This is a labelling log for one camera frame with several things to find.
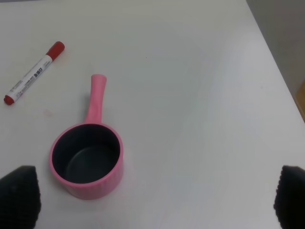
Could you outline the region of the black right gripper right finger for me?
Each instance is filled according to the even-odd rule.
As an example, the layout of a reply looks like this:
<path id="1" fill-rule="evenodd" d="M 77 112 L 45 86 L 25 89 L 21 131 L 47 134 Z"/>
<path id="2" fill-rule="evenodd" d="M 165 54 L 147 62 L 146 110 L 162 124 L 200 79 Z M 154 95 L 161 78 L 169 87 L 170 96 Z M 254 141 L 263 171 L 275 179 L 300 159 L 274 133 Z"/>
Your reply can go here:
<path id="1" fill-rule="evenodd" d="M 302 168 L 282 167 L 274 209 L 281 228 L 305 227 L 305 171 Z"/>

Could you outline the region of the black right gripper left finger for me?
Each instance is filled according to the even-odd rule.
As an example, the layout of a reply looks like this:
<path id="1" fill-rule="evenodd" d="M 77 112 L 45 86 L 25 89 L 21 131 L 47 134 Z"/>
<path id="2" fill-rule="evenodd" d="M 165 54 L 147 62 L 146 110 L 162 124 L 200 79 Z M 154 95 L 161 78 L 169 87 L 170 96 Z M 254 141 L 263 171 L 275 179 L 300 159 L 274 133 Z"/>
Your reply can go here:
<path id="1" fill-rule="evenodd" d="M 0 227 L 33 229 L 41 211 L 34 166 L 20 166 L 0 179 Z"/>

